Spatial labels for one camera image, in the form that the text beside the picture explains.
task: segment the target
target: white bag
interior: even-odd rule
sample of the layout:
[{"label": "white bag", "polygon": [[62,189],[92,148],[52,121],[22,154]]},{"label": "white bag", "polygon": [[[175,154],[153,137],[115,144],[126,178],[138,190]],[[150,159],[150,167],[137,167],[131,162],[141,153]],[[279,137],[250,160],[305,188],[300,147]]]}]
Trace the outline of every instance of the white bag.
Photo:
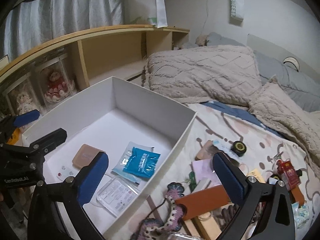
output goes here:
[{"label": "white bag", "polygon": [[164,0],[124,0],[125,24],[151,24],[167,27]]},{"label": "white bag", "polygon": [[243,21],[244,19],[244,0],[231,0],[231,17]]}]

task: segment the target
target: white curtain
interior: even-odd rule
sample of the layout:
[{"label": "white curtain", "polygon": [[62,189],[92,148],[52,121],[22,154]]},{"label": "white curtain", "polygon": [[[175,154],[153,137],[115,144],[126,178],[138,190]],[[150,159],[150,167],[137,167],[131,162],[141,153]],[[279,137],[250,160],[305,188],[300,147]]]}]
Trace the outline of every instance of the white curtain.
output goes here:
[{"label": "white curtain", "polygon": [[51,39],[89,28],[124,24],[123,0],[27,0],[0,27],[0,57],[12,61]]}]

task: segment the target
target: pillow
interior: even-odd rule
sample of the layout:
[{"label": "pillow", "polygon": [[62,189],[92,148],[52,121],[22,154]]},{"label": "pillow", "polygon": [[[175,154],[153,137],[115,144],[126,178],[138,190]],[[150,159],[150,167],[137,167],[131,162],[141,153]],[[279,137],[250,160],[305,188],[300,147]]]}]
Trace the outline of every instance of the pillow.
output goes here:
[{"label": "pillow", "polygon": [[304,111],[320,110],[320,84],[304,73],[297,72],[275,58],[254,51],[262,84],[276,75],[282,89]]},{"label": "pillow", "polygon": [[261,80],[249,47],[219,45],[149,56],[143,86],[180,103],[216,99],[248,106]]},{"label": "pillow", "polygon": [[234,46],[244,46],[242,43],[221,36],[215,32],[210,33],[207,36],[207,46],[217,46],[217,45],[234,45]]},{"label": "pillow", "polygon": [[[319,113],[303,111],[278,85],[276,78],[265,84],[249,102],[249,112],[266,126],[282,133],[297,143],[320,165]],[[319,167],[310,162],[320,178]]]}]

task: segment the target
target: crocheted item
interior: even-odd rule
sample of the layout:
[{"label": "crocheted item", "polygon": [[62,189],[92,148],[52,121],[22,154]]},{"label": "crocheted item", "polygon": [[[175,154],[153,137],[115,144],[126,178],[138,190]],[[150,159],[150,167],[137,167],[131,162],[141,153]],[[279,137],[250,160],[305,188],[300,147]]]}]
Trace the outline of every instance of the crocheted item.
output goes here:
[{"label": "crocheted item", "polygon": [[[183,197],[184,187],[181,183],[172,182],[168,186],[167,194],[164,196],[162,204],[157,206],[146,219],[142,220],[140,227],[130,240],[158,240],[164,233],[177,232],[182,227],[181,218],[184,215],[183,208],[175,204],[175,200]],[[171,204],[171,212],[166,223],[160,222],[155,218],[148,218],[157,208],[162,206],[168,200]]]}]

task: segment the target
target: doll in red dress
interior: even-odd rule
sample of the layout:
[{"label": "doll in red dress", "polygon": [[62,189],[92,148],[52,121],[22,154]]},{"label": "doll in red dress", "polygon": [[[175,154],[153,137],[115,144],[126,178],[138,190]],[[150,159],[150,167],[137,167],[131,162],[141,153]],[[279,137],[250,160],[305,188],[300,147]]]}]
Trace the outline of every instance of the doll in red dress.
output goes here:
[{"label": "doll in red dress", "polygon": [[64,80],[60,72],[52,72],[48,80],[48,90],[44,94],[45,99],[49,103],[60,102],[65,97],[67,97],[74,89],[75,83],[73,80],[70,82],[70,85],[71,90],[69,89],[66,81]]}]

